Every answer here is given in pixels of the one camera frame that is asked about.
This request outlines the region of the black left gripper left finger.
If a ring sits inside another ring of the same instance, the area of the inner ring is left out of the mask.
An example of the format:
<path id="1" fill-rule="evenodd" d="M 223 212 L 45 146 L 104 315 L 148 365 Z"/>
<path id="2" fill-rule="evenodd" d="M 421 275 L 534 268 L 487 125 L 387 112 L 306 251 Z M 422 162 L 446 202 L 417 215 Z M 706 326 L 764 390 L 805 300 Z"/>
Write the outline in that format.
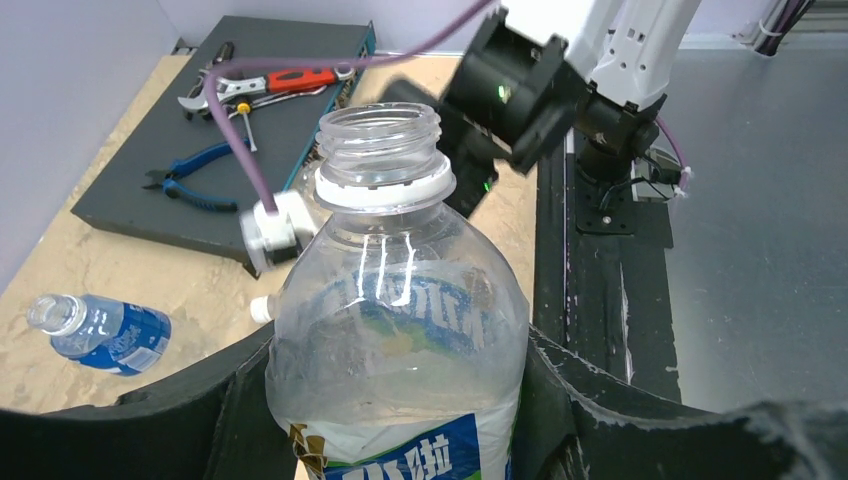
<path id="1" fill-rule="evenodd" d="M 292 479 L 266 403 L 267 324 L 106 407 L 1 413 L 4 479 Z"/>

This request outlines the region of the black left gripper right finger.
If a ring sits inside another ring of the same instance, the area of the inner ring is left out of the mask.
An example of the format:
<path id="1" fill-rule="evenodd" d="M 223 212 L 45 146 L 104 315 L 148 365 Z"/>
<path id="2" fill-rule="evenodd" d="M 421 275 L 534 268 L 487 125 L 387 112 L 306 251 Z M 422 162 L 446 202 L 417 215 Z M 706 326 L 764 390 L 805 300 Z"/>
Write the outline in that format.
<path id="1" fill-rule="evenodd" d="M 633 387 L 532 328 L 512 471 L 517 479 L 844 479 L 847 404 L 705 412 Z"/>

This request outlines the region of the clear bottle white cap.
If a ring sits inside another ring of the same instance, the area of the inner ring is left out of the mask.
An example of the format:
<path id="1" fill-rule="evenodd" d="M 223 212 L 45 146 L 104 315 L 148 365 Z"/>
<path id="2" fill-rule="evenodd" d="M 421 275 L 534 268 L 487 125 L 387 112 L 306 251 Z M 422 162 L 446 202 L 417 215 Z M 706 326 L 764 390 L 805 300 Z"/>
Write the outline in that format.
<path id="1" fill-rule="evenodd" d="M 270 295 L 256 297 L 249 304 L 249 311 L 254 322 L 265 324 L 274 320 L 273 298 Z"/>

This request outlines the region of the blue label Pocari bottle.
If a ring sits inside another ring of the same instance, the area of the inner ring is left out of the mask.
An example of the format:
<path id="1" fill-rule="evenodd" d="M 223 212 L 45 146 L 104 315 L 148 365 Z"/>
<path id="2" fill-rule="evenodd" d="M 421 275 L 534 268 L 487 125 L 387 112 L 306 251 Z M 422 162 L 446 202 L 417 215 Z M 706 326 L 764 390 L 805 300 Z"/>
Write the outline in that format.
<path id="1" fill-rule="evenodd" d="M 155 309 L 95 295 L 45 294 L 30 305 L 28 325 L 49 336 L 60 356 L 119 376 L 134 376 L 164 355 L 170 318 Z"/>

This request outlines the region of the green label water bottle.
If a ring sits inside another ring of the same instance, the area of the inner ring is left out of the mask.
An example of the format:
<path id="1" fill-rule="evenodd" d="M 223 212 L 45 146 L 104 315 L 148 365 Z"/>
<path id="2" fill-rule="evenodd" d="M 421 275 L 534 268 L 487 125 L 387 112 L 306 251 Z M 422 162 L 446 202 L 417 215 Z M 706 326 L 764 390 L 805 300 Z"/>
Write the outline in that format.
<path id="1" fill-rule="evenodd" d="M 498 248 L 446 200 L 437 113 L 325 115 L 329 218 L 275 303 L 271 414 L 311 479 L 510 479 L 530 312 Z"/>

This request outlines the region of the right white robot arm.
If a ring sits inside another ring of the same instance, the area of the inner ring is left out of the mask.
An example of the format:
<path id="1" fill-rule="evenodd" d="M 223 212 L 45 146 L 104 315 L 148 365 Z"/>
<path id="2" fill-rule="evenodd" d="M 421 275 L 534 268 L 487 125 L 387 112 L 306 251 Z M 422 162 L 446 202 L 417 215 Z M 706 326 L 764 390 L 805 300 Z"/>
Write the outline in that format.
<path id="1" fill-rule="evenodd" d="M 463 216 L 497 180 L 496 160 L 526 173 L 572 130 L 586 137 L 578 169 L 604 208 L 633 184 L 633 162 L 658 136 L 672 64 L 698 9 L 685 0 L 504 1 L 442 93 L 399 76 L 381 98 L 438 113 L 438 147 L 457 180 L 447 202 Z"/>

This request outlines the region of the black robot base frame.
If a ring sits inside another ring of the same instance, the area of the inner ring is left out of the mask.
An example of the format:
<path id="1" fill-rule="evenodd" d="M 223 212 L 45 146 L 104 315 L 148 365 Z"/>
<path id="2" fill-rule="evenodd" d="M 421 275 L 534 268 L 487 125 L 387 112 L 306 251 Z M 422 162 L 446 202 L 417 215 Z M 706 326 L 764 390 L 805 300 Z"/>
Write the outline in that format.
<path id="1" fill-rule="evenodd" d="M 613 224 L 624 233 L 583 231 L 578 217 L 595 198 L 576 171 L 584 145 L 568 133 L 537 166 L 534 325 L 626 384 L 679 402 L 668 208 L 621 194 L 626 209 Z"/>

